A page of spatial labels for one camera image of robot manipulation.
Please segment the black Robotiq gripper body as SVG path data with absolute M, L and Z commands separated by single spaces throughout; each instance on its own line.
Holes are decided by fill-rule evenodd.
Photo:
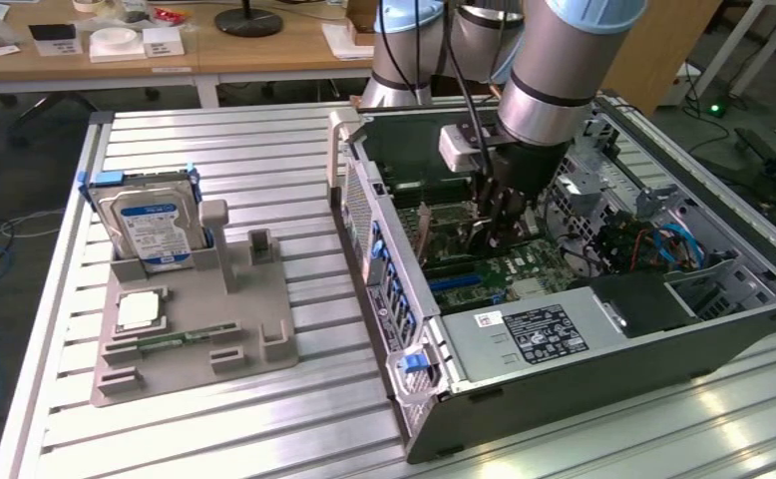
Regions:
M 536 201 L 552 182 L 570 146 L 570 141 L 552 146 L 496 137 L 484 145 L 481 173 L 477 179 L 477 199 L 496 199 L 500 193 Z

